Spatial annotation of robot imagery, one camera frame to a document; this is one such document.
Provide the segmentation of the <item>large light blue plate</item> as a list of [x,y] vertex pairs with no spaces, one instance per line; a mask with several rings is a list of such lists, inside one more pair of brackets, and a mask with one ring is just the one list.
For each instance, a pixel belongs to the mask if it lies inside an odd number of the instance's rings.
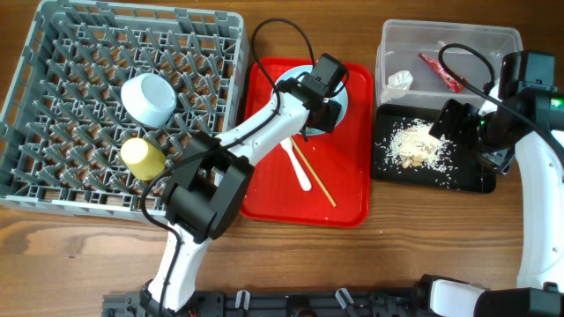
[[[287,80],[291,77],[298,78],[298,76],[301,73],[303,73],[303,72],[309,73],[312,69],[313,69],[312,65],[300,65],[300,66],[293,67],[290,70],[287,70],[281,76],[279,76],[277,81],[276,81],[276,84],[278,84],[282,80]],[[339,114],[338,114],[338,119],[337,119],[337,122],[336,122],[336,127],[341,123],[341,121],[343,121],[345,114],[346,114],[346,111],[347,111],[347,108],[348,108],[348,93],[347,93],[347,90],[344,87],[343,82],[341,82],[339,84],[338,89],[341,89],[340,93],[337,96],[330,98],[330,100],[339,103],[340,106],[341,106],[341,109],[340,109]],[[306,134],[307,134],[307,136],[319,136],[319,135],[324,134],[324,131],[307,127],[306,128]]]

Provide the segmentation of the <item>wooden chopstick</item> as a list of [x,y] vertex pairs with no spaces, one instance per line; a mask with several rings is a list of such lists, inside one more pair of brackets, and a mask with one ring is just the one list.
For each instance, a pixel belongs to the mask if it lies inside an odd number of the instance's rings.
[[312,174],[313,178],[315,179],[316,183],[318,184],[318,186],[320,187],[320,189],[323,191],[324,195],[326,196],[326,198],[329,200],[331,206],[333,208],[337,207],[337,203],[334,200],[334,198],[332,197],[332,195],[330,194],[330,192],[328,191],[328,189],[325,187],[325,185],[323,184],[322,180],[319,178],[318,174],[316,173],[315,169],[311,166],[311,164],[309,163],[308,159],[306,158],[306,156],[303,154],[303,152],[301,151],[301,148],[299,147],[299,145],[293,140],[292,137],[290,137],[290,140],[293,144],[293,148],[297,151],[298,155],[300,156],[300,158],[302,159],[303,163],[306,165],[307,169],[309,170],[309,172]]

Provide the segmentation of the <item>red snack wrapper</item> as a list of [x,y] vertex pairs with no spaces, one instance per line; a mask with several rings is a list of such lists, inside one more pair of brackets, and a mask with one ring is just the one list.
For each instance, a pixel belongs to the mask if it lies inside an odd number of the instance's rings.
[[418,53],[418,57],[432,70],[432,72],[448,87],[453,93],[460,93],[464,86],[458,83],[439,63],[422,52]]

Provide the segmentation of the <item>yellow cup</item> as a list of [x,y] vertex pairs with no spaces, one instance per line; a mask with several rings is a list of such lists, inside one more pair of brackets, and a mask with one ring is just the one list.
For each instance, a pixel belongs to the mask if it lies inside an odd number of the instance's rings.
[[122,145],[120,157],[130,172],[141,181],[151,181],[165,169],[163,152],[143,138],[127,140]]

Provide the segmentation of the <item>white plastic fork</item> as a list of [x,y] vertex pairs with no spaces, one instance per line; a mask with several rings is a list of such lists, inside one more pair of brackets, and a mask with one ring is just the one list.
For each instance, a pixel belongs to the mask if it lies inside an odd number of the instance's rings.
[[305,171],[303,170],[299,160],[297,159],[296,155],[293,152],[293,143],[290,137],[285,138],[280,142],[280,146],[288,155],[290,162],[292,164],[293,170],[297,177],[297,180],[301,186],[303,191],[310,191],[312,189],[312,184],[306,175]]

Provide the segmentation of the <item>white napkin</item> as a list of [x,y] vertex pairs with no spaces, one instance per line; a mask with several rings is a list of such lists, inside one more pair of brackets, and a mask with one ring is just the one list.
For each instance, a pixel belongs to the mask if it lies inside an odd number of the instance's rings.
[[386,103],[404,97],[410,90],[413,76],[409,70],[400,70],[388,77],[388,83],[382,90],[381,102]]

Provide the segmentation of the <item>red plastic tray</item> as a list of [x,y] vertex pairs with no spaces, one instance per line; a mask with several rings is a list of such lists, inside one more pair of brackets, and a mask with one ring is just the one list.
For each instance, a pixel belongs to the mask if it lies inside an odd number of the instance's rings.
[[337,203],[333,208],[312,174],[303,191],[286,152],[276,146],[256,166],[241,214],[254,220],[350,228],[369,212],[374,78],[357,63],[347,66],[348,108],[331,134],[294,141]]

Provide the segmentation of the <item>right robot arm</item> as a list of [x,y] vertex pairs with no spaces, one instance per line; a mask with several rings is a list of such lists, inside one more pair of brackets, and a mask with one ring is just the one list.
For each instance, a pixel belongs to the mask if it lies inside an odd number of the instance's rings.
[[437,316],[563,314],[563,95],[554,86],[553,55],[505,55],[501,75],[467,90],[497,106],[487,114],[448,100],[430,133],[477,155],[512,150],[523,186],[523,253],[516,288],[488,290],[424,275],[412,288],[414,312]]

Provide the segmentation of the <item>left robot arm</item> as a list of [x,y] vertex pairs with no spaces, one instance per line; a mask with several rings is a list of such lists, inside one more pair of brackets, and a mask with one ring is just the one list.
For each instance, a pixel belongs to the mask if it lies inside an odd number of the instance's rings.
[[349,77],[339,60],[321,55],[311,70],[272,81],[270,100],[237,127],[197,133],[181,161],[156,176],[167,181],[160,226],[168,235],[158,273],[141,291],[147,315],[174,316],[188,303],[206,249],[239,214],[256,165],[308,128],[332,132],[342,109],[335,97]]

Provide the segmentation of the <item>rice and food scraps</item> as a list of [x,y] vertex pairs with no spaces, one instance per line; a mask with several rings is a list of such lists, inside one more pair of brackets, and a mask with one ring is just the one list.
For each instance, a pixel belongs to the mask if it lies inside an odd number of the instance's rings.
[[432,123],[422,119],[402,118],[375,142],[375,148],[383,155],[377,158],[376,172],[407,176],[414,173],[423,176],[430,173],[431,183],[448,187],[457,170],[453,162],[456,145],[444,138],[429,134]]

